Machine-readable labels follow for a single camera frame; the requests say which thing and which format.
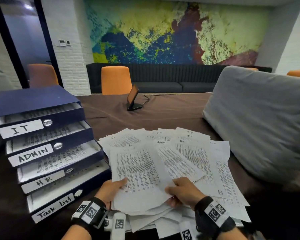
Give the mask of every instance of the black stand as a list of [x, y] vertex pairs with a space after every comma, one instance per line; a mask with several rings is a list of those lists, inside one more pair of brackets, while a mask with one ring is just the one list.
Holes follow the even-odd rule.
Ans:
[[133, 110], [137, 110], [137, 109], [142, 109], [142, 105], [141, 104], [135, 104], [134, 102], [132, 102], [132, 104], [127, 103], [127, 110], [128, 111], [133, 111]]

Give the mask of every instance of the black door frame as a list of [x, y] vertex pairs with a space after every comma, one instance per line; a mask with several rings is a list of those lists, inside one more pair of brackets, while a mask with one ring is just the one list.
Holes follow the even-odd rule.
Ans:
[[50, 37], [50, 34], [49, 34], [49, 29], [48, 29], [46, 17], [44, 16], [44, 9], [42, 7], [41, 0], [33, 0], [33, 1], [34, 1], [34, 6], [35, 6], [35, 8], [37, 10], [37, 13], [38, 13], [38, 17], [39, 17], [39, 21], [40, 21], [40, 24], [41, 24], [41, 29], [42, 29], [42, 32], [43, 32], [44, 40], [46, 41], [48, 53], [49, 53], [50, 60], [51, 60], [51, 65], [53, 66], [53, 68], [56, 72], [56, 77], [58, 78], [59, 85], [61, 87], [63, 87], [63, 83], [62, 83], [62, 79], [61, 79], [61, 74], [60, 74], [56, 54], [54, 53], [53, 44], [52, 44], [52, 40], [51, 40], [51, 37]]
[[6, 20], [4, 19], [4, 14], [2, 13], [1, 7], [0, 7], [0, 34], [1, 34], [2, 40], [4, 42], [4, 45], [7, 48], [12, 65], [16, 71], [16, 75], [19, 78], [21, 87], [29, 88], [29, 83], [27, 80], [26, 73], [23, 69], [20, 57], [19, 57], [16, 47], [13, 43], [9, 28], [6, 23]]

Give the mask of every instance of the stack of papers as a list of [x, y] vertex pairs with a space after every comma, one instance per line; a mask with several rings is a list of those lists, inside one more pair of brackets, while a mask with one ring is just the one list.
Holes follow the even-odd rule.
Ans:
[[213, 141], [210, 136], [176, 128], [147, 131], [124, 129], [100, 138], [109, 158], [112, 180], [128, 178], [116, 195], [112, 209], [127, 215], [126, 231], [156, 227], [159, 238], [180, 232], [179, 222], [190, 222], [196, 230], [195, 213], [188, 206], [171, 208], [166, 186], [172, 179], [187, 177], [205, 195], [220, 202], [237, 226], [250, 222], [249, 206], [235, 184], [228, 159], [228, 141]]

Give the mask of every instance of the stack of binders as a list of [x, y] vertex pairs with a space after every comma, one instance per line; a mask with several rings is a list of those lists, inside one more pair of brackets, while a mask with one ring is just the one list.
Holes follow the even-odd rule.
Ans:
[[1, 92], [0, 135], [35, 223], [111, 179], [80, 101], [60, 86]]

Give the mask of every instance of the person's left hand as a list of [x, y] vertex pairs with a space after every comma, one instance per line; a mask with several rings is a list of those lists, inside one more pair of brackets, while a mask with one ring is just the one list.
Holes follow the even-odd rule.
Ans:
[[111, 201], [113, 201], [120, 187], [124, 186], [127, 183], [127, 181], [128, 178], [126, 177], [116, 182], [112, 182], [111, 179], [105, 181], [94, 197], [102, 200], [105, 203], [107, 209], [110, 210]]

